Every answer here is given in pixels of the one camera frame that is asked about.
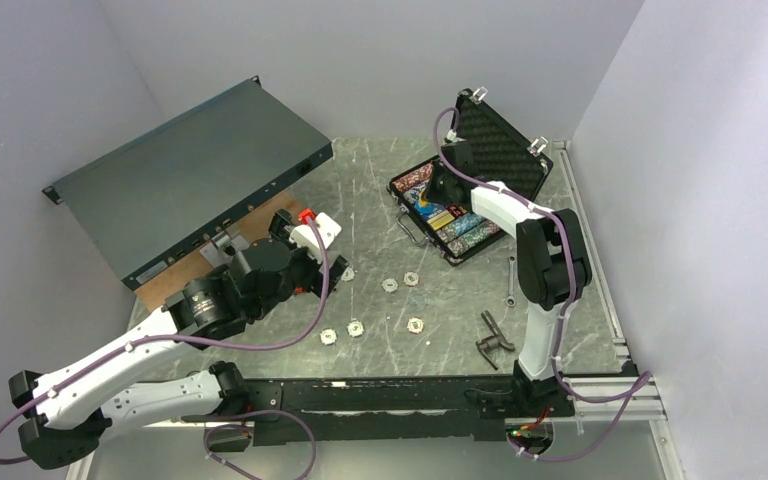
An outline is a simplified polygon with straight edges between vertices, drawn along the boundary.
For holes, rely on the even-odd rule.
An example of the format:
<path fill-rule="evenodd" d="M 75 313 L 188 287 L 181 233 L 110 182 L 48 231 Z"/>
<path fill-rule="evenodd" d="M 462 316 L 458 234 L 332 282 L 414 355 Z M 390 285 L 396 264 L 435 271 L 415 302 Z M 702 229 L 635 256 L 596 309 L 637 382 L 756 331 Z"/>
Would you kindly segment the yellow blue card deck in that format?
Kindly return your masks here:
<path fill-rule="evenodd" d="M 426 223 L 434 230 L 439 231 L 463 215 L 462 210 L 456 206 L 435 209 L 429 214 Z"/>

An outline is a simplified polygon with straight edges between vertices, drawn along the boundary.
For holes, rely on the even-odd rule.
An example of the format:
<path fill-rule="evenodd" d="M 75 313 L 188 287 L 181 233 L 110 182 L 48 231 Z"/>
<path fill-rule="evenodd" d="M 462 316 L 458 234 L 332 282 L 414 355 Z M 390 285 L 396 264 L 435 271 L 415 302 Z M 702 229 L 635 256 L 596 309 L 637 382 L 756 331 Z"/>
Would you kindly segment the clear dealer button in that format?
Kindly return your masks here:
<path fill-rule="evenodd" d="M 406 297 L 406 307 L 410 310 L 422 311 L 427 308 L 427 298 L 422 294 L 410 294 Z"/>

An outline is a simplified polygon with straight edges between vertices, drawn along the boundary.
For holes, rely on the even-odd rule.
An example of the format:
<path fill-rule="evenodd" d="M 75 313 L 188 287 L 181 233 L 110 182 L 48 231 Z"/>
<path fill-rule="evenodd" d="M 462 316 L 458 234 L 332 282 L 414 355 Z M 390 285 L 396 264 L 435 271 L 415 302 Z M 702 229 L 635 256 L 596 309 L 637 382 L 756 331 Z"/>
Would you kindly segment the blue small blind button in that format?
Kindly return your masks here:
<path fill-rule="evenodd" d="M 416 209 L 417 209 L 417 212 L 426 221 L 431 221 L 433 218 L 436 218 L 440 215 L 445 215 L 448 213 L 448 210 L 446 207 L 441 206 L 439 204 L 434 204 L 434 203 L 430 203 L 427 205 L 418 205 Z"/>

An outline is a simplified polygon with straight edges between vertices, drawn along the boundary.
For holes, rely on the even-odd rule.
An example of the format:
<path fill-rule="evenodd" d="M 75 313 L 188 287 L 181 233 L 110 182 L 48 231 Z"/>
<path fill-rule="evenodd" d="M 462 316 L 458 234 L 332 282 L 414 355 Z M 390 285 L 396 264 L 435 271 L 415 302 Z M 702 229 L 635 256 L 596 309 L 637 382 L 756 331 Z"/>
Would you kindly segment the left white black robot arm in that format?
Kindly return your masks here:
<path fill-rule="evenodd" d="M 22 459 L 45 470 L 67 466 L 128 430 L 176 417 L 232 420 L 257 404 L 237 366 L 218 361 L 168 382 L 154 369 L 233 337 L 298 293 L 326 300 L 349 263 L 318 246 L 263 239 L 190 281 L 134 329 L 48 374 L 9 382 Z"/>

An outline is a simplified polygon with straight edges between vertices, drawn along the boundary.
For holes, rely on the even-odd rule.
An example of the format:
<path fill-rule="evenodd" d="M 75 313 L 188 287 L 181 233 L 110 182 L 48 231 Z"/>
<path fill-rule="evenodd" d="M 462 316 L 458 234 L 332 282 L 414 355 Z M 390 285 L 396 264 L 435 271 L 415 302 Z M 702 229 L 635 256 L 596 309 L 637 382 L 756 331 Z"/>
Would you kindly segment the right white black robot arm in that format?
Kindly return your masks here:
<path fill-rule="evenodd" d="M 445 144 L 435 140 L 434 147 L 428 201 L 463 206 L 516 241 L 516 278 L 528 300 L 528 314 L 510 392 L 517 411 L 534 415 L 561 389 L 563 326 L 592 280 L 579 218 L 571 209 L 539 206 L 502 181 L 478 179 L 472 149 L 463 139 Z"/>

